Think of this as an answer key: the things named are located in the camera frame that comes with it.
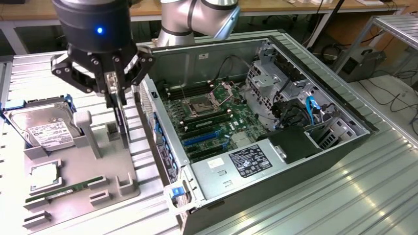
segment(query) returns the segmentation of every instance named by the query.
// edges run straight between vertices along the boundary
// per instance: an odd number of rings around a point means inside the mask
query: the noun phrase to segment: barcode sticker
[[[31,127],[28,128],[28,131],[39,142],[39,145],[44,148],[72,142],[72,136],[68,131],[66,122],[63,121]]]

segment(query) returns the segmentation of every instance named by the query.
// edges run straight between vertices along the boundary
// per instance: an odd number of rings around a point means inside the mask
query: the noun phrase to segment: metal rack
[[[359,33],[349,52],[335,62],[333,70],[338,74],[342,70],[353,51],[358,48],[365,36],[369,34],[373,26],[380,27],[385,32],[390,33],[396,38],[404,41],[412,48],[418,50],[418,16],[417,15],[393,15],[373,16]]]

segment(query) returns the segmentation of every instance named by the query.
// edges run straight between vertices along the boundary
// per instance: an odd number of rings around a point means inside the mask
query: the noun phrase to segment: blue pcie slot
[[[194,138],[194,139],[191,139],[191,140],[185,141],[185,144],[183,144],[183,145],[185,145],[185,146],[190,146],[190,145],[193,145],[193,144],[195,144],[195,143],[207,141],[207,140],[214,139],[214,138],[218,138],[218,137],[219,137],[219,131],[215,131],[215,132],[213,132],[213,133],[210,133],[210,134],[207,134],[207,135],[205,135],[205,136],[201,136],[201,137],[198,137],[198,138]]]

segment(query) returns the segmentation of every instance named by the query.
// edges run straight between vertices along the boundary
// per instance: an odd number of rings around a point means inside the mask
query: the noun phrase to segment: blue cable
[[[311,118],[311,125],[315,125],[311,106],[313,106],[313,108],[321,109],[321,106],[318,105],[314,96],[310,95],[306,98],[306,109],[307,109],[307,114],[309,114],[309,116]]]

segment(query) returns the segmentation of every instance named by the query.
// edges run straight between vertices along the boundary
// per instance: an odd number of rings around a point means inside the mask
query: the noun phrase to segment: aluminum profile table
[[[401,41],[404,41],[412,48],[418,50],[418,15],[408,14],[393,16],[373,16],[353,45],[350,46],[349,52],[335,62],[334,71],[337,74],[342,70],[353,51],[358,48],[374,25],[385,32],[390,33]]]
[[[201,235],[238,234],[417,234],[418,227],[418,143],[416,139],[385,117],[378,109],[347,86],[323,63],[299,43],[277,31],[235,34],[234,38],[274,35],[297,57],[307,64],[325,82],[335,89],[380,132],[367,143],[349,154],[321,175],[297,185],[238,215],[205,229]],[[48,58],[55,53],[16,56],[14,63],[4,63],[0,72],[8,74],[3,96],[47,97],[72,92],[70,86],[50,74]],[[114,206],[72,219],[40,234],[140,234],[179,235],[175,217],[169,213],[162,196],[162,183],[144,144],[144,133],[138,114],[131,108],[128,96],[128,119],[132,137],[131,154],[142,194]],[[104,101],[91,95],[78,94],[76,105],[95,113],[94,127],[111,121],[112,114]],[[19,149],[6,140],[14,131],[4,126],[0,135],[0,234],[24,234],[20,221],[10,214],[10,197],[20,197],[7,182],[19,180]]]

